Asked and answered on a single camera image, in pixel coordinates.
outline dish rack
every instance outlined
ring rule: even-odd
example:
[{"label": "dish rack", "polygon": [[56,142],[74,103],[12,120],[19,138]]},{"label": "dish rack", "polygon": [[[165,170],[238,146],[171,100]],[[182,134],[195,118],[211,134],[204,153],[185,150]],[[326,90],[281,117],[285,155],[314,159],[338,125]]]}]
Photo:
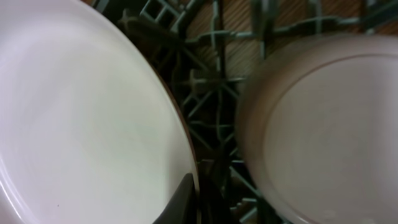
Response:
[{"label": "dish rack", "polygon": [[[360,0],[358,16],[341,17],[323,14],[334,1],[302,0],[306,18],[279,27],[281,1],[242,1],[251,6],[251,30],[247,32],[224,29],[226,1],[222,0],[137,0],[128,4],[97,0],[91,5],[133,41],[169,86],[192,137],[198,169],[214,182],[235,219],[240,223],[289,223],[261,197],[239,154],[234,116],[246,77],[226,74],[226,45],[239,40],[259,42],[259,57],[266,59],[285,37],[389,32],[388,25],[398,15],[398,1]],[[187,38],[189,25],[205,5],[211,5],[210,31]],[[210,50],[212,65],[200,57],[200,48]]]}]

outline white plate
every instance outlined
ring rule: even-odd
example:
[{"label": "white plate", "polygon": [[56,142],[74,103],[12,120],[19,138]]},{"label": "white plate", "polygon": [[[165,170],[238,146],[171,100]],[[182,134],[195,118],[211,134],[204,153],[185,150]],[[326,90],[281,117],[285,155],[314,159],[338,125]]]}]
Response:
[{"label": "white plate", "polygon": [[0,6],[0,223],[152,223],[196,166],[139,51],[79,1]]},{"label": "white plate", "polygon": [[398,40],[291,45],[248,85],[238,141],[264,197],[292,222],[398,220]]}]

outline white dish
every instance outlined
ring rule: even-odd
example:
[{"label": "white dish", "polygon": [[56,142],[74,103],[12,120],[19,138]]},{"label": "white dish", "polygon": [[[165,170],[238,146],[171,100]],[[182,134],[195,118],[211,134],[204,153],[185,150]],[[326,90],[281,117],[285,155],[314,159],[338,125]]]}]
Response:
[{"label": "white dish", "polygon": [[0,223],[152,223],[196,165],[145,58],[80,1],[0,7]]},{"label": "white dish", "polygon": [[398,220],[398,40],[307,40],[247,86],[238,141],[264,197],[292,222]]}]

